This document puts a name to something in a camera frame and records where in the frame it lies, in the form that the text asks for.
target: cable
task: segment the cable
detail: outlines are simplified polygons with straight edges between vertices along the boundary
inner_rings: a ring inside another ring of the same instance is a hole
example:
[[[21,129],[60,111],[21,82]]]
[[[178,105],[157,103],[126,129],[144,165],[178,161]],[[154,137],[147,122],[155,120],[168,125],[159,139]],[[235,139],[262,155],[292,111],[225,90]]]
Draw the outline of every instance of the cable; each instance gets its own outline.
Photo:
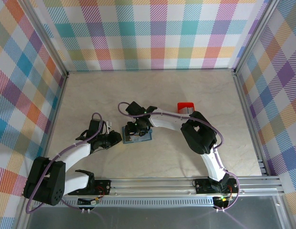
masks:
[[[102,197],[104,197],[104,196],[105,196],[105,190],[104,190],[104,188],[101,187],[101,186],[97,186],[96,188],[97,188],[99,191],[102,190]]]
[[[145,113],[145,114],[139,114],[139,115],[129,115],[129,114],[126,114],[126,113],[124,113],[124,112],[122,112],[122,111],[120,110],[120,105],[121,105],[121,104],[127,104],[127,105],[130,105],[130,104],[127,103],[127,102],[120,102],[120,103],[118,104],[117,108],[118,108],[118,111],[119,111],[122,115],[127,116],[127,117],[131,117],[131,118],[140,118],[140,117],[143,117],[143,116],[146,116],[146,115],[166,115],[166,116],[175,117],[175,118],[178,118],[178,119],[190,119],[190,120],[193,120],[193,121],[197,121],[197,122],[199,122],[199,123],[202,123],[202,124],[206,125],[207,127],[209,127],[210,129],[212,129],[213,131],[215,131],[215,132],[219,135],[219,137],[220,137],[220,139],[221,139],[221,142],[220,142],[219,145],[217,145],[214,149],[219,148],[219,147],[222,146],[223,143],[224,143],[223,136],[222,136],[222,134],[219,132],[219,130],[217,130],[217,129],[216,129],[215,127],[213,127],[211,124],[209,124],[209,123],[207,123],[207,122],[205,122],[205,121],[203,121],[203,120],[200,120],[200,119],[198,119],[198,118],[194,118],[194,117],[185,117],[185,116],[181,116],[181,115],[168,114],[168,113],[161,113],[161,112],[151,112],[151,113]]]
[[[236,201],[237,201],[237,199],[238,199],[238,197],[239,197],[240,184],[239,184],[238,177],[237,177],[234,173],[231,173],[231,172],[229,172],[228,170],[226,170],[226,169],[221,165],[221,163],[220,163],[220,161],[219,161],[219,158],[218,158],[218,156],[217,156],[217,151],[216,151],[216,149],[219,148],[220,146],[222,146],[223,143],[224,143],[223,136],[222,136],[222,134],[219,132],[219,130],[217,130],[217,129],[216,129],[215,127],[213,127],[211,124],[209,124],[209,123],[207,123],[207,122],[205,122],[205,121],[203,121],[203,120],[200,120],[200,119],[198,119],[198,118],[194,118],[194,117],[185,117],[185,116],[183,117],[183,116],[180,116],[180,115],[174,115],[174,114],[168,114],[168,113],[161,113],[161,112],[151,112],[151,113],[145,113],[145,114],[142,114],[142,115],[141,115],[141,114],[139,114],[139,115],[129,115],[129,114],[126,114],[126,113],[124,113],[124,112],[122,112],[122,111],[120,110],[120,105],[121,105],[121,104],[127,104],[127,105],[130,105],[130,104],[127,103],[127,102],[120,102],[120,103],[118,104],[118,106],[117,106],[118,111],[119,111],[122,115],[127,116],[127,117],[131,117],[131,118],[140,118],[140,117],[143,117],[143,116],[146,116],[146,115],[166,115],[166,116],[175,117],[175,118],[178,118],[178,119],[190,119],[190,120],[193,120],[193,121],[197,121],[197,122],[199,122],[199,123],[202,123],[202,124],[206,125],[207,127],[209,127],[210,129],[212,129],[213,131],[215,131],[215,132],[219,135],[219,137],[220,137],[220,139],[221,139],[221,142],[219,143],[219,145],[217,145],[217,146],[215,146],[215,147],[213,148],[213,150],[214,150],[214,154],[215,154],[215,158],[216,158],[216,161],[217,161],[219,167],[222,168],[224,172],[228,173],[229,175],[231,175],[232,177],[234,177],[234,178],[236,179],[236,183],[237,183],[237,186],[238,186],[237,196],[236,196],[235,200],[232,202],[231,205],[227,206],[226,208],[220,208],[220,207],[218,207],[218,206],[215,206],[215,207],[218,208],[218,209],[222,209],[222,210],[224,211],[224,210],[226,210],[226,209],[229,209],[230,207],[232,207],[232,206],[236,203]]]
[[[232,187],[230,186],[230,185],[228,185],[228,188],[229,188],[229,190],[230,190],[230,198],[232,197],[232,192],[233,192],[233,190],[232,190]]]
[[[101,115],[100,115],[98,112],[95,112],[95,113],[92,114],[92,119],[94,118],[94,115],[96,115],[96,114],[99,115],[99,118],[100,118],[99,129],[97,130],[97,132],[96,132],[95,134],[93,134],[90,138],[88,138],[88,139],[86,139],[86,140],[84,140],[84,141],[81,141],[81,142],[77,142],[77,143],[75,143],[75,144],[73,144],[73,145],[71,145],[71,146],[65,148],[65,149],[62,150],[60,153],[58,153],[58,154],[57,154],[57,155],[56,155],[56,156],[50,161],[50,163],[48,163],[48,165],[46,166],[45,170],[43,171],[43,173],[42,173],[42,175],[41,175],[41,177],[40,177],[40,179],[39,179],[39,181],[38,181],[36,187],[34,188],[32,194],[31,194],[30,197],[29,197],[29,200],[28,200],[27,205],[26,205],[26,213],[27,213],[27,214],[31,214],[31,213],[35,212],[36,210],[38,210],[38,209],[43,205],[43,203],[42,203],[42,204],[40,204],[38,207],[36,207],[35,209],[33,209],[33,210],[29,210],[30,205],[31,205],[32,200],[33,200],[33,197],[34,197],[34,195],[37,193],[38,188],[40,187],[40,185],[41,185],[41,183],[42,183],[42,181],[43,181],[43,179],[44,179],[44,177],[45,177],[47,171],[48,171],[49,168],[51,167],[51,165],[52,165],[52,164],[53,164],[53,163],[54,163],[59,157],[61,157],[64,153],[66,153],[67,151],[69,151],[70,149],[72,149],[72,148],[74,148],[74,147],[77,147],[77,146],[79,146],[79,145],[81,145],[81,144],[86,143],[87,141],[90,141],[91,139],[93,139],[94,137],[96,137],[96,135],[100,132],[100,130],[101,130],[101,128],[102,128],[102,123],[103,123],[103,121],[102,121],[102,117],[101,117]]]
[[[238,199],[238,197],[239,197],[240,183],[239,183],[239,179],[238,179],[238,177],[237,177],[234,173],[229,172],[228,170],[226,170],[226,169],[220,164],[220,162],[219,162],[219,158],[218,158],[218,155],[217,155],[217,153],[216,153],[215,148],[214,148],[214,154],[215,154],[216,161],[217,161],[218,165],[220,166],[220,168],[222,168],[224,172],[228,173],[229,175],[231,175],[232,177],[235,178],[236,183],[237,183],[237,187],[238,187],[238,191],[237,191],[236,198],[235,198],[235,200],[233,200],[233,202],[232,202],[230,205],[228,205],[226,208],[220,208],[220,207],[218,207],[218,206],[215,206],[216,208],[221,209],[221,210],[223,210],[223,212],[224,212],[226,209],[229,209],[230,207],[232,207],[232,206],[236,203],[236,201],[237,201],[237,199]]]

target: table surface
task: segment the table surface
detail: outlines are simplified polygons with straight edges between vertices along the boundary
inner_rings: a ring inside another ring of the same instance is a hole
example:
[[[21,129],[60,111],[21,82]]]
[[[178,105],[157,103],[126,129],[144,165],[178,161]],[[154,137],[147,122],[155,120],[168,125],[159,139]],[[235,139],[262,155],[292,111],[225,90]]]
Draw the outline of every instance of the table surface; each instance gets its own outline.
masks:
[[[239,97],[228,70],[94,72],[71,74],[64,93],[48,156],[73,144],[89,126],[93,112],[112,122],[121,133],[131,118],[117,110],[119,102],[136,101],[177,111],[178,102],[193,102],[195,110],[224,136],[219,154],[224,166],[238,176],[261,175]],[[182,133],[153,128],[152,141],[123,144],[96,152],[75,164],[96,177],[207,176],[200,155]]]

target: colorful checkered wall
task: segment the colorful checkered wall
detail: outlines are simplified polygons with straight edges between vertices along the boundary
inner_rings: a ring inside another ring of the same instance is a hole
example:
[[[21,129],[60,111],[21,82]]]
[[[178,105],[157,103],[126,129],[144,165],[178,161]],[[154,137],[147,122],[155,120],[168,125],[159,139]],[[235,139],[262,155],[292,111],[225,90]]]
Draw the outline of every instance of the colorful checkered wall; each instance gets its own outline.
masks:
[[[267,2],[31,0],[71,71],[232,67]]]
[[[240,72],[273,175],[296,220],[296,0],[281,0]]]
[[[0,0],[0,229],[42,153],[63,77],[17,0]]]
[[[264,0],[262,6],[261,6],[261,8],[260,8],[260,10],[258,11],[258,14],[257,14],[256,18],[255,18],[255,20],[254,20],[254,22],[253,22],[253,24],[252,24],[252,26],[251,26],[251,28],[250,28],[248,34],[247,34],[245,40],[243,41],[243,45],[242,45],[241,49],[239,50],[239,52],[238,52],[238,54],[237,54],[237,57],[236,57],[236,59],[235,59],[235,61],[234,61],[234,64],[233,64],[233,66],[232,66],[233,69],[236,68],[236,66],[237,66],[237,64],[238,64],[238,62],[239,62],[241,56],[243,55],[243,52],[244,52],[245,48],[247,47],[247,45],[248,45],[248,43],[249,43],[249,40],[250,40],[251,36],[253,35],[253,33],[254,33],[255,29],[256,29],[256,26],[258,25],[258,22],[259,22],[260,19],[261,19],[262,14],[263,14],[264,11],[266,10],[266,7],[267,7],[269,1],[270,1],[270,0]]]

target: marble surface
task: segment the marble surface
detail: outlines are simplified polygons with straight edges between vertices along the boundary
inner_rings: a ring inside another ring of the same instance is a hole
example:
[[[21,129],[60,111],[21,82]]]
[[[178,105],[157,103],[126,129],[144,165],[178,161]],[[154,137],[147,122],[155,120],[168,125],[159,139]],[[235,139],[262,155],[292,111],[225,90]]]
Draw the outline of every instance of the marble surface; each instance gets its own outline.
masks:
[[[75,73],[68,79],[48,156],[73,144],[89,126],[93,112],[121,132],[131,119],[117,110],[119,102],[136,101],[176,112],[178,102],[193,102],[223,134],[219,148],[224,166],[238,176],[260,175],[254,148],[235,85],[228,70]],[[153,140],[101,150],[75,164],[96,177],[207,176],[200,155],[181,132],[153,128]]]

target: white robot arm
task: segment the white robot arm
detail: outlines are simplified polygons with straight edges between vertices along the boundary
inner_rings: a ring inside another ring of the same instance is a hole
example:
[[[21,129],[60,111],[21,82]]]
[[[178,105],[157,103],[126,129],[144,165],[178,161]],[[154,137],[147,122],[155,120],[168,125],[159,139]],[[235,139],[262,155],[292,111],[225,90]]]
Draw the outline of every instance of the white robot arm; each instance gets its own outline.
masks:
[[[129,114],[127,116],[136,116],[134,122],[128,122],[125,126],[124,134],[126,136],[143,136],[151,127],[164,127],[181,131],[189,147],[195,153],[202,156],[209,173],[209,187],[212,188],[215,193],[221,193],[227,188],[229,174],[223,169],[224,167],[217,149],[215,148],[217,139],[216,133],[212,129],[214,127],[208,123],[201,113],[195,111],[192,114],[176,114],[163,111],[153,106],[145,109],[135,102],[129,104],[126,111]],[[76,140],[90,138],[97,132],[98,127],[99,120],[92,119],[89,129],[84,131]],[[97,182],[100,181],[95,180],[93,173],[84,170],[76,170],[71,175],[66,176],[66,171],[82,158],[89,156],[99,147],[108,149],[121,140],[120,133],[112,130],[109,133],[107,131],[106,134],[98,134],[92,140],[66,151],[51,165],[33,199],[54,206],[59,203],[62,196],[69,193],[74,193],[74,195],[80,195],[80,193],[84,195],[100,194],[100,191],[96,190],[96,187],[99,185]],[[38,157],[34,160],[23,192],[26,198],[29,198],[33,193],[42,173],[49,163],[50,160],[45,157]],[[106,187],[110,186],[110,180],[104,180],[102,182],[109,182]]]

